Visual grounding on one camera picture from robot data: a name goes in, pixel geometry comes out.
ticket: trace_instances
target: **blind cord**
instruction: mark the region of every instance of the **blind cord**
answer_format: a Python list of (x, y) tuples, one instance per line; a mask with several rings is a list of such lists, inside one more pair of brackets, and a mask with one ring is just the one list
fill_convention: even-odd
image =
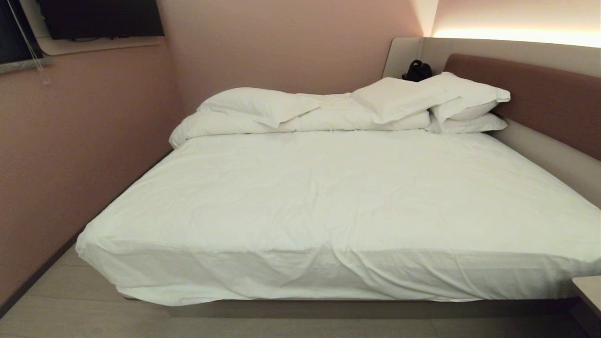
[(27, 38), (27, 35), (25, 35), (25, 31), (23, 30), (23, 27), (21, 26), (21, 23), (19, 22), (19, 19), (17, 18), (17, 14), (15, 14), (15, 12), (14, 12), (13, 5), (10, 3), (10, 0), (7, 0), (7, 3), (8, 3), (8, 7), (10, 8), (10, 11), (13, 14), (15, 22), (17, 23), (17, 26), (19, 27), (19, 31), (21, 32), (21, 35), (23, 36), (23, 39), (25, 40), (27, 49), (29, 49), (29, 53), (31, 54), (31, 58), (33, 59), (35, 68), (37, 69), (38, 74), (41, 77), (42, 83), (44, 83), (45, 85), (50, 84), (50, 78), (48, 77), (48, 74), (46, 73), (44, 66), (42, 66), (40, 59), (35, 54), (33, 47), (29, 43), (29, 39)]

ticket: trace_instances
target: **upholstered headboard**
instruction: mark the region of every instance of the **upholstered headboard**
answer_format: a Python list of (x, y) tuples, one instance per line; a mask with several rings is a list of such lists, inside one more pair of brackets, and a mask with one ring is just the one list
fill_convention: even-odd
[(445, 70), (511, 92), (493, 136), (601, 207), (601, 78), (525, 63), (451, 54)]
[(601, 78), (462, 54), (445, 71), (510, 91), (497, 114), (601, 160)]

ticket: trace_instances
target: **window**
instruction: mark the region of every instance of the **window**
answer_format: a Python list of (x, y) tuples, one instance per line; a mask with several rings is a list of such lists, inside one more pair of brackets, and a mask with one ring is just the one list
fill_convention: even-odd
[(0, 64), (31, 60), (28, 42), (35, 56), (42, 58), (43, 54), (31, 27), (29, 27), (19, 0), (0, 0)]

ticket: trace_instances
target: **wrinkled sheet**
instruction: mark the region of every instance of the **wrinkled sheet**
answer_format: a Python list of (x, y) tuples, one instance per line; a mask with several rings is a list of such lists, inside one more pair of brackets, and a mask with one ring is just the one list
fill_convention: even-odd
[(601, 274), (601, 212), (484, 134), (191, 138), (94, 219), (117, 290), (216, 300), (521, 300)]

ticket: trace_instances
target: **pink wall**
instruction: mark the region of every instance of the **pink wall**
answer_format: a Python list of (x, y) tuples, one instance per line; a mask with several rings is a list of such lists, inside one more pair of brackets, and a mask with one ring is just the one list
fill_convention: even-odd
[(422, 36), (412, 1), (160, 1), (184, 109), (234, 87), (326, 94), (370, 84), (394, 37)]
[(519, 29), (599, 32), (599, 0), (439, 0), (433, 32)]
[(169, 150), (183, 118), (165, 46), (0, 75), (0, 304)]

